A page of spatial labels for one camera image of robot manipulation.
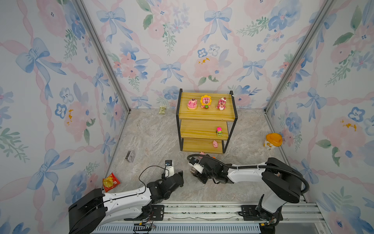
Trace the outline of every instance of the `pink bear figurine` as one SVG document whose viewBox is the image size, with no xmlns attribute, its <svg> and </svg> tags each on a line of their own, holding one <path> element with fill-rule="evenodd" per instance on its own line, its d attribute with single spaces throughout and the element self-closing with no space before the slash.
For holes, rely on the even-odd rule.
<svg viewBox="0 0 374 234">
<path fill-rule="evenodd" d="M 223 98 L 218 100 L 218 106 L 216 106 L 216 108 L 219 109 L 219 110 L 224 110 L 224 109 L 226 109 L 225 105 L 226 105 L 226 98 L 223 97 Z"/>
<path fill-rule="evenodd" d="M 188 101 L 187 104 L 187 109 L 189 110 L 196 110 L 197 109 L 197 100 L 196 99 L 191 99 Z"/>
<path fill-rule="evenodd" d="M 213 141 L 213 147 L 214 147 L 214 148 L 218 148 L 218 143 L 217 143 L 217 141 L 215 141 L 215 140 Z"/>
</svg>

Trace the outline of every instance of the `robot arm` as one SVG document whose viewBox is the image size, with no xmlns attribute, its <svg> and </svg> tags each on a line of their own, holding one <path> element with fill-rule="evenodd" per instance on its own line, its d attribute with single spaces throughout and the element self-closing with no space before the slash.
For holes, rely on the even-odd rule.
<svg viewBox="0 0 374 234">
<path fill-rule="evenodd" d="M 225 164 L 209 155 L 195 154 L 188 156 L 187 159 L 192 166 L 190 172 L 202 183 L 206 183 L 208 179 L 213 179 L 214 183 L 264 181 L 272 192 L 261 197 L 256 207 L 257 212 L 252 214 L 260 219 L 271 219 L 286 202 L 298 203 L 300 195 L 309 189 L 300 172 L 276 158 L 269 158 L 267 162 L 256 165 Z M 302 182 L 306 187 L 304 190 L 301 190 Z"/>
<path fill-rule="evenodd" d="M 165 162 L 162 178 L 139 189 L 102 193 L 94 189 L 69 207 L 69 234 L 91 233 L 97 226 L 117 220 L 141 221 L 152 213 L 151 204 L 170 197 L 183 187 L 183 172 L 174 173 L 171 160 Z"/>
</svg>

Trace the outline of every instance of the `wooden shelf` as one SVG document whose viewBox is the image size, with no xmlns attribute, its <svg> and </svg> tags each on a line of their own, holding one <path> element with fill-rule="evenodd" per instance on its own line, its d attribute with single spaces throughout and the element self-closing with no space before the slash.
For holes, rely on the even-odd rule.
<svg viewBox="0 0 374 234">
<path fill-rule="evenodd" d="M 217 127 L 222 128 L 223 136 L 217 137 Z M 184 119 L 181 121 L 181 137 L 212 139 L 218 142 L 229 138 L 229 130 L 225 121 Z"/>
<path fill-rule="evenodd" d="M 183 92 L 180 99 L 179 119 L 195 119 L 195 120 L 215 120 L 215 121 L 235 121 L 235 112 L 230 94 L 206 94 L 211 96 L 212 103 L 209 109 L 202 109 L 200 100 L 205 93 Z M 226 109 L 220 111 L 216 108 L 218 100 L 225 97 Z M 187 109 L 187 104 L 190 99 L 196 99 L 198 108 L 196 110 Z"/>
<path fill-rule="evenodd" d="M 184 138 L 183 151 L 211 154 L 223 154 L 222 141 L 218 142 L 218 148 L 213 147 L 213 140 Z"/>
</svg>

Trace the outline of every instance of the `snack packet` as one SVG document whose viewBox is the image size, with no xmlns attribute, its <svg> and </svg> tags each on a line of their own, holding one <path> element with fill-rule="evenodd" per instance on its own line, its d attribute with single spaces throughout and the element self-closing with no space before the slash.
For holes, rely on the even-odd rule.
<svg viewBox="0 0 374 234">
<path fill-rule="evenodd" d="M 107 178 L 102 179 L 102 185 L 104 185 L 105 192 L 108 192 L 112 188 L 115 188 L 121 182 L 111 173 Z"/>
</svg>

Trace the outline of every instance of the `orange object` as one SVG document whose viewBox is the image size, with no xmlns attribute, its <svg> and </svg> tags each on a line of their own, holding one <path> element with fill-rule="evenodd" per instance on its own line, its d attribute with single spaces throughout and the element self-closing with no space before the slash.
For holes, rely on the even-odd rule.
<svg viewBox="0 0 374 234">
<path fill-rule="evenodd" d="M 267 134 L 266 135 L 266 140 L 265 140 L 265 143 L 264 143 L 264 147 L 267 149 L 267 150 L 271 150 L 275 147 L 279 147 L 281 146 L 283 143 L 283 139 L 282 139 L 282 136 L 278 133 L 270 133 L 270 134 Z"/>
<path fill-rule="evenodd" d="M 102 179 L 102 185 L 104 185 L 105 192 L 108 192 L 112 188 L 115 188 L 121 182 L 111 173 L 107 178 Z"/>
</svg>

